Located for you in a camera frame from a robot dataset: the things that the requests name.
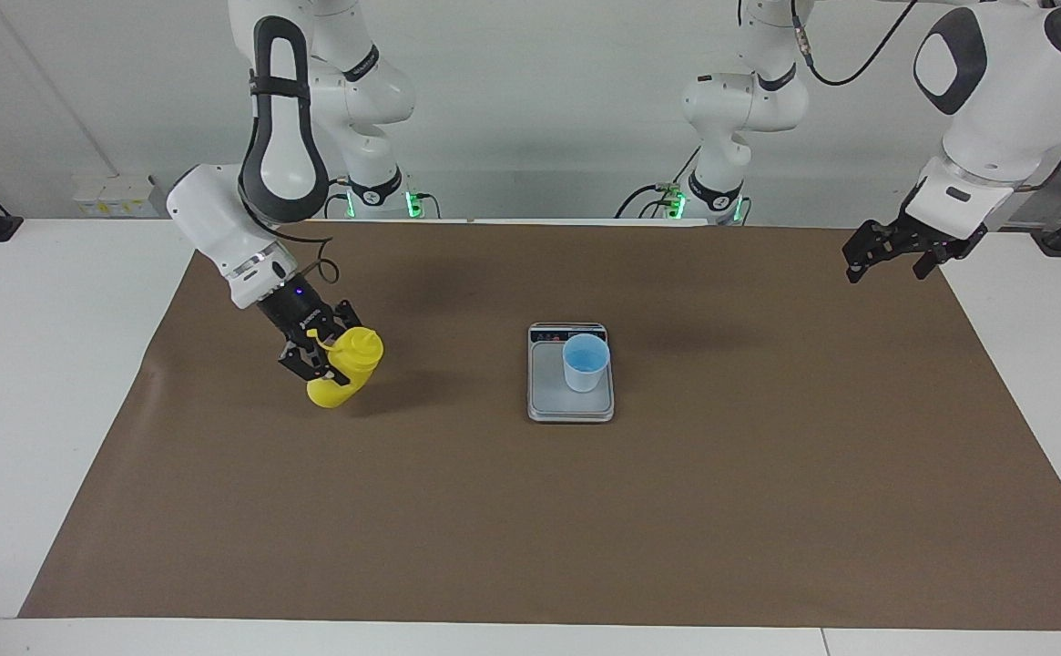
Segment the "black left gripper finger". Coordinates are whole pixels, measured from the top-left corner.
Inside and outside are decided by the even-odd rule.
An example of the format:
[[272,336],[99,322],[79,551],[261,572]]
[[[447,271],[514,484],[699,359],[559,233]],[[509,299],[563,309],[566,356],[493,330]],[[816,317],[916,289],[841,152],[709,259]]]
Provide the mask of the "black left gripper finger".
[[876,220],[864,221],[842,246],[848,282],[859,282],[863,275],[877,262],[895,258],[895,251],[904,244],[905,237],[892,224],[884,225]]
[[966,240],[954,240],[944,234],[921,236],[916,246],[920,258],[914,263],[914,278],[926,280],[935,269],[954,259],[966,258],[988,232],[986,227],[979,227]]

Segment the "yellow squeeze bottle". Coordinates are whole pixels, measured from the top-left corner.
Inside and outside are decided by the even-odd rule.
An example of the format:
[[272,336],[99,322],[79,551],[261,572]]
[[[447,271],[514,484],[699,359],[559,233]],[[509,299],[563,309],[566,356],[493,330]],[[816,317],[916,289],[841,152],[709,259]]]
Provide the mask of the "yellow squeeze bottle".
[[321,340],[318,329],[309,329],[306,336],[321,348],[321,362],[329,366],[329,372],[306,385],[311,402],[321,408],[340,407],[356,395],[384,355],[381,336],[362,325],[347,329],[331,343]]

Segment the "light blue plastic cup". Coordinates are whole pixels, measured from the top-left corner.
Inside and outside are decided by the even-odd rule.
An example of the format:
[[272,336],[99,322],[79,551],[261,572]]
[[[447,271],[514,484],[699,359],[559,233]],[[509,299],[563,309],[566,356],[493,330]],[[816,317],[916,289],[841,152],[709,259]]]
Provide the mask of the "light blue plastic cup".
[[612,353],[604,336],[597,333],[576,333],[563,345],[562,361],[566,385],[575,392],[592,392],[609,368]]

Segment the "silver digital kitchen scale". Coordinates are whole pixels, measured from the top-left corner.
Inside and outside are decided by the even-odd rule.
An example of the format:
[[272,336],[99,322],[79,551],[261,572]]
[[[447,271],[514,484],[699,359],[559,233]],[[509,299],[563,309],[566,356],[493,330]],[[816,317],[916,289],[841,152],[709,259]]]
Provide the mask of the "silver digital kitchen scale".
[[567,387],[562,361],[568,336],[597,333],[609,345],[602,323],[533,323],[527,328],[527,415],[538,422],[602,424],[613,419],[615,390],[612,360],[596,390]]

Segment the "brown paper mat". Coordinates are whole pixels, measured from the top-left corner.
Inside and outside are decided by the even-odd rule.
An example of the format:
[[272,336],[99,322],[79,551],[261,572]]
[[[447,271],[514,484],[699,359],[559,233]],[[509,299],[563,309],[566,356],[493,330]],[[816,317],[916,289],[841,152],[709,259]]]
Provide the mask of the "brown paper mat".
[[[845,230],[347,224],[340,408],[194,256],[21,609],[1061,631],[1061,482],[945,279]],[[602,323],[613,419],[527,415]]]

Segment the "white wall socket strip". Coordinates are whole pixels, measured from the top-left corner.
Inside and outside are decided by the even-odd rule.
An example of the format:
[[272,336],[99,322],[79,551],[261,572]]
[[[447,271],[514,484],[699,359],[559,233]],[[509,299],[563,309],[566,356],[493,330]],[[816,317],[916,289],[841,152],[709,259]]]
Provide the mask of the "white wall socket strip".
[[159,219],[159,192],[147,175],[72,176],[80,215],[93,219]]

